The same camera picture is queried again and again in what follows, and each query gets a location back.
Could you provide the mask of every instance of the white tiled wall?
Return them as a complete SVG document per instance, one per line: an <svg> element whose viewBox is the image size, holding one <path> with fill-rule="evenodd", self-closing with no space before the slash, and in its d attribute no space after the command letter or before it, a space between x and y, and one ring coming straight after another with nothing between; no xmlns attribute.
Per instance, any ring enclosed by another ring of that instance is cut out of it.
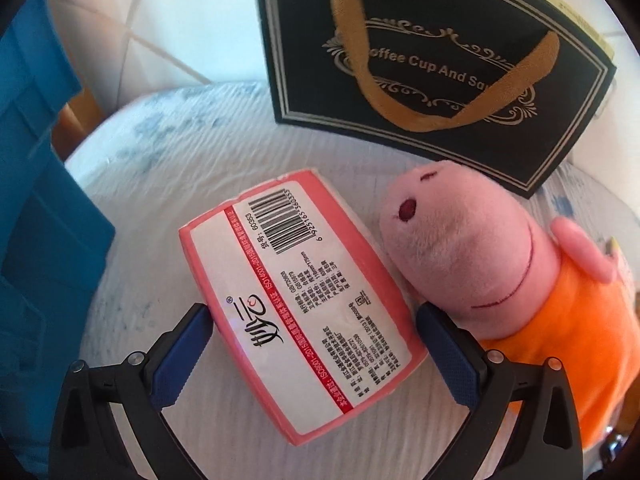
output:
<svg viewBox="0 0 640 480"><path fill-rule="evenodd" d="M640 57L604 0L566 0L616 49L616 88L572 152L640 213ZM256 0L50 0L83 82L106 112L151 91L264 80Z"/></svg>
<svg viewBox="0 0 640 480"><path fill-rule="evenodd" d="M82 82L107 113L161 89L265 80L256 0L49 0Z"/></svg>

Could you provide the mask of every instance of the orange shirt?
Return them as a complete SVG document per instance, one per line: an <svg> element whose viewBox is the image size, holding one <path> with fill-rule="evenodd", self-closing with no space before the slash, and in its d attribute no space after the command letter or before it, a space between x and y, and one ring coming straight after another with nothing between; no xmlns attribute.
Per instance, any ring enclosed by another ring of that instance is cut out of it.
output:
<svg viewBox="0 0 640 480"><path fill-rule="evenodd" d="M582 448L604 436L617 404L640 372L640 328L626 306L620 282L603 285L562 254L554 290L522 330L482 341L511 361L564 364L580 421Z"/></svg>

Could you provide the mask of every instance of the bed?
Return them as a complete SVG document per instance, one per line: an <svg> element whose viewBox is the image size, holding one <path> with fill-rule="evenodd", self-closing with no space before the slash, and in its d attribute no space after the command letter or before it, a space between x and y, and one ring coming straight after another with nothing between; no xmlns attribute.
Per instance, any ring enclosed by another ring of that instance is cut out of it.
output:
<svg viewBox="0 0 640 480"><path fill-rule="evenodd" d="M386 186L425 159L350 137L275 124L263 83L217 84L153 94L106 121L67 169L116 227L81 347L91 366L146 351L202 297L177 231L261 181L318 168L380 239ZM615 236L638 275L640 221L607 189L563 163L529 201L545 226L570 216L599 244ZM210 479L422 478L466 416L433 362L391 396L303 447L286 443L214 335L175 406L163 412ZM116 420L140 474L153 478L123 412ZM513 425L505 420L478 473L497 464Z"/></svg>

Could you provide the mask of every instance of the blue cloth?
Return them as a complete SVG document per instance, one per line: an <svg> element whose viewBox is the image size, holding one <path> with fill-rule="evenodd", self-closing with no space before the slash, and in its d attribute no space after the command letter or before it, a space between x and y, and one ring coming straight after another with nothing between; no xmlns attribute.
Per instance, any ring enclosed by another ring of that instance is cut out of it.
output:
<svg viewBox="0 0 640 480"><path fill-rule="evenodd" d="M0 431L39 478L114 236L50 143L80 89L46 0L27 0L0 38Z"/></svg>

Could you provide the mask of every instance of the brand logo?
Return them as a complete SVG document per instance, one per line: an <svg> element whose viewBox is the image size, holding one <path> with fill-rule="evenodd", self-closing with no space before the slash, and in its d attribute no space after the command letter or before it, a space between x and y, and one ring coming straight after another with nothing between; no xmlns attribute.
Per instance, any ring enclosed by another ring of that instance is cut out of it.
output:
<svg viewBox="0 0 640 480"><path fill-rule="evenodd" d="M258 296L252 294L246 299L246 302L242 298L238 298L236 301L229 296L226 298L226 302L233 304L240 319L246 323L244 331L252 336L251 341L254 346L266 345L274 339L279 339L281 343L284 343L279 334L278 326L264 319L267 308Z"/></svg>

